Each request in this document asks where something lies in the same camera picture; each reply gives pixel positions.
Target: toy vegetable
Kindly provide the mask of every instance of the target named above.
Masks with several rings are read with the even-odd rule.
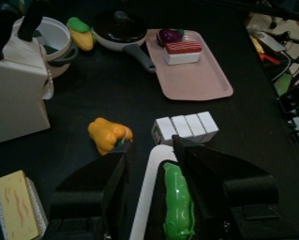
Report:
[[[168,215],[165,233],[168,240],[190,240],[194,236],[194,203],[186,178],[180,166],[166,163]]]
[[[122,124],[113,123],[104,117],[100,117],[90,123],[90,136],[97,144],[101,155],[106,155],[116,146],[125,143],[125,140],[133,141],[132,129]]]
[[[67,27],[70,29],[71,39],[78,48],[86,52],[93,50],[95,37],[90,27],[75,17],[69,19]]]

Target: dark table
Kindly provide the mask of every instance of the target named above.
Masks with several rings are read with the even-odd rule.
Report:
[[[97,45],[81,52],[63,76],[54,80],[55,95],[46,101],[51,128],[0,143],[0,176],[23,170],[37,185],[50,214],[50,199],[62,181],[100,158],[87,127],[100,116],[128,125],[134,132],[132,181],[134,194],[128,221],[142,187],[154,120],[165,116],[210,112],[220,132],[208,146],[269,171],[281,194],[281,210],[299,231],[299,144],[291,136],[277,95],[250,42],[244,22],[230,7],[189,1],[58,0],[49,16],[91,24],[108,9],[134,11],[149,28],[184,28],[201,33],[228,75],[234,94],[210,101],[173,101],[156,74],[134,59]]]

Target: cardboard box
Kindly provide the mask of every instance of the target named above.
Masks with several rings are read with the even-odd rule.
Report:
[[[169,117],[156,119],[152,134],[157,144],[173,145],[173,135],[177,131]]]
[[[193,136],[190,137],[190,139],[197,142],[201,143],[208,132],[205,130],[204,124],[200,120],[200,117],[197,114],[192,114],[192,115],[186,115],[186,120],[190,126],[190,130],[193,133]]]
[[[208,141],[212,140],[212,138],[214,137],[216,133],[218,132],[220,128],[216,125],[214,119],[210,115],[210,112],[201,112],[197,114],[200,117],[200,120],[205,126],[205,130],[206,130],[206,135],[205,138],[202,140],[201,143],[206,143]]]

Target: white box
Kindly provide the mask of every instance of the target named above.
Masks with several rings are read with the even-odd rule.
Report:
[[[173,145],[173,135],[177,135],[173,122],[169,117],[156,119],[152,134],[157,144]]]
[[[180,137],[182,138],[192,138],[193,137],[193,133],[190,130],[190,126],[189,123],[186,121],[186,118],[184,115],[181,116],[174,116],[172,118],[172,122],[174,124],[174,128],[178,132]]]
[[[216,125],[216,122],[213,120],[213,117],[210,115],[210,112],[201,112],[197,114],[198,117],[200,117],[200,120],[205,126],[205,130],[208,132],[204,140],[202,140],[202,143],[208,142],[212,140],[213,136],[216,135],[216,133],[218,132],[220,128],[218,126]]]
[[[190,126],[190,130],[192,130],[192,133],[193,133],[193,136],[192,136],[192,140],[197,143],[201,143],[208,132],[205,130],[205,127],[204,127],[204,124],[200,120],[200,117],[197,114],[192,114],[192,115],[186,115],[185,116],[186,120],[188,120],[188,123],[189,123],[189,126]]]
[[[197,63],[200,56],[200,52],[169,54],[166,48],[164,50],[164,57],[169,65]]]

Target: yellow corn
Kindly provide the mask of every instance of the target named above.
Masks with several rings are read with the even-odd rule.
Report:
[[[257,52],[265,53],[264,47],[263,47],[261,43],[258,42],[257,38],[252,37],[252,41],[253,41]]]
[[[73,29],[70,29],[71,39],[77,44],[78,48],[83,51],[90,51],[94,48],[94,38],[91,31],[81,33]]]

